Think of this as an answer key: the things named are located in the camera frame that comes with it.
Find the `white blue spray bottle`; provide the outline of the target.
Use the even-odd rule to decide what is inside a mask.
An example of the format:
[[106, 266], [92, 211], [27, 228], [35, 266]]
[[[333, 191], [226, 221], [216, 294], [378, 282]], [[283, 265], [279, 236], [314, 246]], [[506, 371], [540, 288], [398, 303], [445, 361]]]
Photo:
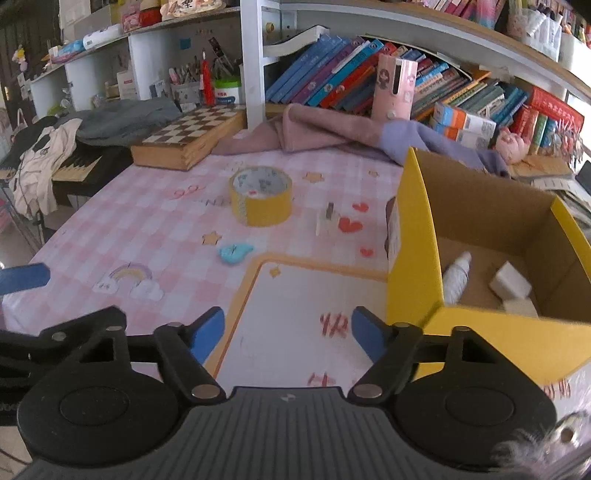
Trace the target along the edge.
[[456, 305], [467, 288], [472, 255], [465, 251], [448, 266], [443, 274], [444, 303]]

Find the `white rectangular block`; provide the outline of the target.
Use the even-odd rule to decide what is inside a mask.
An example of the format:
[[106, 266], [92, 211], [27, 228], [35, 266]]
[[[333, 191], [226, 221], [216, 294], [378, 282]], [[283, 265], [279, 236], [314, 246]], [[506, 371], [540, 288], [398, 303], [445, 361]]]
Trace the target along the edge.
[[527, 299], [532, 292], [532, 285], [509, 261], [495, 273], [489, 287], [503, 301]]

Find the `beige cylindrical roll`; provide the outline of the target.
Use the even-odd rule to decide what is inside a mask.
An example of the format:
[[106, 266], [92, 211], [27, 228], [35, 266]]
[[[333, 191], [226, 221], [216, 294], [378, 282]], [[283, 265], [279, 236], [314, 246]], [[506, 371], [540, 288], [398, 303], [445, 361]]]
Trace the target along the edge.
[[537, 309], [529, 298], [505, 300], [502, 306], [507, 314], [538, 318]]

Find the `pink checkered tablecloth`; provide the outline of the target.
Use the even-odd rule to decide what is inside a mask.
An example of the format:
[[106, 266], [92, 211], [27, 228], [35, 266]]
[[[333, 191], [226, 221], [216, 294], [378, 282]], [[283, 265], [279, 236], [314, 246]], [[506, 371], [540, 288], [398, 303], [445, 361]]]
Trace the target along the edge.
[[[293, 181], [287, 221], [249, 227], [232, 214], [228, 182], [256, 166]], [[366, 307], [391, 325], [387, 222], [404, 166], [336, 148], [211, 155], [187, 172], [131, 166], [38, 252], [50, 280], [7, 295], [4, 324], [37, 334], [115, 306], [127, 333], [142, 335], [219, 307], [224, 335], [204, 366], [223, 390], [349, 391], [372, 366], [353, 338], [353, 311]], [[329, 202], [339, 225], [317, 236]], [[232, 243], [254, 249], [226, 265], [218, 249]]]

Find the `yellow tape roll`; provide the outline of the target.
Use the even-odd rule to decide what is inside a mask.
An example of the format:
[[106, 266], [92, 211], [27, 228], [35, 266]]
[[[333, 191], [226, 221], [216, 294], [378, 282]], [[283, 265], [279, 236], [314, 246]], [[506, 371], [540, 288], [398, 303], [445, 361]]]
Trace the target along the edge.
[[242, 225], [278, 225], [287, 221], [293, 210], [293, 181], [276, 167], [239, 170], [230, 178], [228, 187], [232, 214]]

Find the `wooden chess board box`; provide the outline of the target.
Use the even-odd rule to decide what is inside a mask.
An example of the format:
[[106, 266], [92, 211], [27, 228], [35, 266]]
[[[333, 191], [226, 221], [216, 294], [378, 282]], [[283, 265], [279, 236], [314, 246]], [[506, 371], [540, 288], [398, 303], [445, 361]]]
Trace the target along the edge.
[[188, 171], [211, 154], [220, 139], [245, 126], [245, 106], [199, 107], [132, 145], [132, 160], [142, 167]]

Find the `lavender cloth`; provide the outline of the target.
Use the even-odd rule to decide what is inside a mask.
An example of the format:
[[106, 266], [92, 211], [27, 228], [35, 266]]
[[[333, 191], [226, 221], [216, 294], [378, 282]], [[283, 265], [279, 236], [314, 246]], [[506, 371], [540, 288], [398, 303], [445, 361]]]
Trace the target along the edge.
[[509, 176], [504, 160], [495, 150], [463, 146], [416, 121], [393, 120], [383, 126], [377, 149], [403, 166], [410, 148], [444, 155], [469, 168], [486, 170], [500, 177]]

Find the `orange white medicine boxes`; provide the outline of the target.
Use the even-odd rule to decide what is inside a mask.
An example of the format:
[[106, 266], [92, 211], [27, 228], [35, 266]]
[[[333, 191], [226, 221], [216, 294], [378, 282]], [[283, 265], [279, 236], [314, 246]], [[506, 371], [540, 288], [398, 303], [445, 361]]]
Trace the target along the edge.
[[490, 119], [441, 102], [435, 105], [430, 126], [446, 138], [473, 149], [487, 149], [497, 128]]

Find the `pink pig plush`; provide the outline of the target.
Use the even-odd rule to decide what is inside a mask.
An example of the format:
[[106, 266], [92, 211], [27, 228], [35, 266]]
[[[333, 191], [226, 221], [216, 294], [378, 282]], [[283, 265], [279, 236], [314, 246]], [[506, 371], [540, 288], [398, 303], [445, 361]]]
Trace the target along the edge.
[[514, 165], [526, 158], [530, 150], [530, 143], [521, 136], [512, 133], [507, 127], [502, 127], [497, 136], [495, 150], [506, 165]]

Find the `pink cloth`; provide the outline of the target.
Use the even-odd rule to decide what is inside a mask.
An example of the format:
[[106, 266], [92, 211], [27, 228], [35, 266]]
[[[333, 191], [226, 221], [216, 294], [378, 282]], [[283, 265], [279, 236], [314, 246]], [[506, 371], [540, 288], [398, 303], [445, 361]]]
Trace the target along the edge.
[[238, 137], [225, 137], [216, 155], [280, 150], [298, 153], [338, 148], [368, 158], [401, 163], [416, 130], [408, 120], [381, 122], [303, 105], [290, 105], [283, 114]]

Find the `red bottle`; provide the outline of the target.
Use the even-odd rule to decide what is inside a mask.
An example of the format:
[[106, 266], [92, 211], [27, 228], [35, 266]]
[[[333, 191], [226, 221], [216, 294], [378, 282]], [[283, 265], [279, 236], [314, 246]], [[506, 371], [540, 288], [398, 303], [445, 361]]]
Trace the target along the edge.
[[211, 75], [211, 67], [207, 61], [205, 51], [201, 52], [200, 61], [200, 79], [202, 87], [202, 96], [204, 96], [204, 104], [206, 106], [215, 105], [214, 87]]

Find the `pink cylindrical box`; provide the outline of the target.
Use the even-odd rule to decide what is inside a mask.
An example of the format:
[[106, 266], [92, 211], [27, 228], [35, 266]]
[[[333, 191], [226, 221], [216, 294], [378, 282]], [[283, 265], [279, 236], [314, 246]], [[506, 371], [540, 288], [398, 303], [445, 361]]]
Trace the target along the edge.
[[417, 67], [416, 61], [380, 55], [370, 115], [373, 120], [386, 122], [411, 118]]

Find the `green lid white jar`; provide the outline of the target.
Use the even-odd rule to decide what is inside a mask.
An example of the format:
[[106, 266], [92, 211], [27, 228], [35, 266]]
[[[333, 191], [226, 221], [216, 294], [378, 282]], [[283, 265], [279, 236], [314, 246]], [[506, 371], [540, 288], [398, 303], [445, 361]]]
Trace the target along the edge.
[[215, 79], [213, 81], [214, 99], [221, 105], [240, 105], [242, 100], [242, 81], [237, 76]]

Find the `red book set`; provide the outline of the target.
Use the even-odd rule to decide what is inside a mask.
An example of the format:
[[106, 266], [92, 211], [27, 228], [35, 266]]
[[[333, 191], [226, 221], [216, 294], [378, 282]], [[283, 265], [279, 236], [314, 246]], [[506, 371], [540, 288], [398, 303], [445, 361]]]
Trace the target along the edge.
[[566, 155], [574, 148], [585, 117], [544, 89], [521, 82], [509, 130], [529, 144], [530, 155]]

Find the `white bookshelf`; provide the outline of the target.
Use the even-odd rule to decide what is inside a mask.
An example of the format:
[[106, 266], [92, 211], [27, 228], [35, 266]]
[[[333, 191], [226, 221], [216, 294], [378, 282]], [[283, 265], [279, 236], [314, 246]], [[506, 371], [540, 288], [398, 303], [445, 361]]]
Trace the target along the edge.
[[406, 2], [381, 1], [243, 1], [236, 7], [190, 15], [136, 29], [86, 51], [31, 81], [35, 113], [45, 116], [65, 92], [76, 110], [92, 105], [94, 95], [115, 80], [116, 56], [128, 57], [139, 99], [168, 78], [170, 68], [210, 54], [216, 38], [233, 58], [242, 59], [242, 88], [247, 125], [264, 118], [266, 67], [280, 62], [280, 42], [315, 25], [342, 37], [357, 35], [439, 53], [468, 66], [500, 69], [518, 75], [553, 94], [590, 99], [590, 85], [561, 64], [498, 31], [438, 10]]

